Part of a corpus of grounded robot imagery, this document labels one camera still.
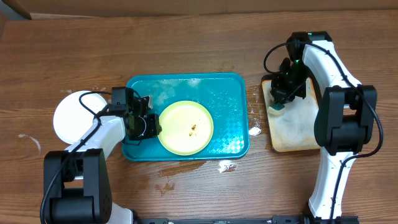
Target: teal tray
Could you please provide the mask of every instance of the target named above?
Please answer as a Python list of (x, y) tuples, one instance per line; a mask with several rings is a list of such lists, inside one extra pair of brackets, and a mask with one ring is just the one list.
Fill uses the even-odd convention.
[(172, 103), (190, 100), (203, 105), (214, 122), (213, 137), (200, 152), (179, 156), (166, 150), (159, 139), (137, 142), (125, 139), (124, 156), (131, 161), (181, 161), (195, 159), (235, 159), (243, 157), (250, 145), (248, 108), (244, 80), (236, 73), (199, 73), (175, 75), (140, 75), (127, 87), (141, 96), (151, 95), (154, 108), (149, 113), (161, 114)]

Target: blue tray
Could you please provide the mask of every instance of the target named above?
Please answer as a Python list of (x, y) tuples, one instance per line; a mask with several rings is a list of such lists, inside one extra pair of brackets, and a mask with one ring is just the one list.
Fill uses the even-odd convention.
[(127, 87), (141, 96), (151, 95), (154, 108), (161, 114), (172, 103), (190, 100), (203, 105), (214, 122), (213, 137), (202, 151), (179, 156), (166, 150), (158, 138), (143, 140), (140, 146), (125, 139), (124, 156), (131, 161), (181, 161), (194, 159), (230, 159), (244, 156), (249, 149), (248, 109), (244, 81), (236, 73), (200, 73), (178, 75), (140, 75)]

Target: wooden table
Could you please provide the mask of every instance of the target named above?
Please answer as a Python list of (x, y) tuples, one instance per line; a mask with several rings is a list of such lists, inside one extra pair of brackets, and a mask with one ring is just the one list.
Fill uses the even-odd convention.
[[(398, 222), (398, 11), (7, 22), (0, 42), (1, 222), (39, 222), (44, 155), (67, 146), (52, 116), (71, 91), (110, 91), (138, 74), (229, 71), (244, 77), (249, 127), (262, 130), (233, 161), (235, 170), (220, 173), (220, 161), (130, 162), (118, 145), (107, 160), (113, 199), (143, 218), (298, 214), (313, 192), (319, 151), (271, 150), (259, 88), (265, 54), (298, 30), (327, 30), (351, 73), (379, 94), (384, 145), (355, 162), (343, 213), (361, 223)], [(269, 67), (286, 55), (275, 52)], [(374, 128), (364, 152), (377, 140)]]

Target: round plate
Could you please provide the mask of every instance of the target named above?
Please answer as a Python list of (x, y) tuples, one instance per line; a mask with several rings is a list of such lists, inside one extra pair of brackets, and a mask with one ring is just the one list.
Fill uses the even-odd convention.
[[(54, 130), (57, 136), (68, 144), (77, 142), (93, 125), (94, 115), (79, 103), (79, 97), (89, 91), (77, 91), (65, 97), (55, 109), (53, 117)], [(97, 113), (105, 105), (105, 99), (99, 94), (89, 94), (81, 101)]]
[(209, 111), (193, 101), (179, 101), (160, 115), (160, 143), (168, 151), (189, 156), (204, 149), (213, 135), (214, 124)]

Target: yellow plate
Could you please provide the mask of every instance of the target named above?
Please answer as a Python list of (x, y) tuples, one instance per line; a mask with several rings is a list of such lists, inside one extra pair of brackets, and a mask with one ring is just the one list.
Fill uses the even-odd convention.
[(160, 115), (160, 143), (168, 151), (189, 156), (204, 149), (213, 135), (214, 124), (209, 111), (199, 103), (179, 101)]

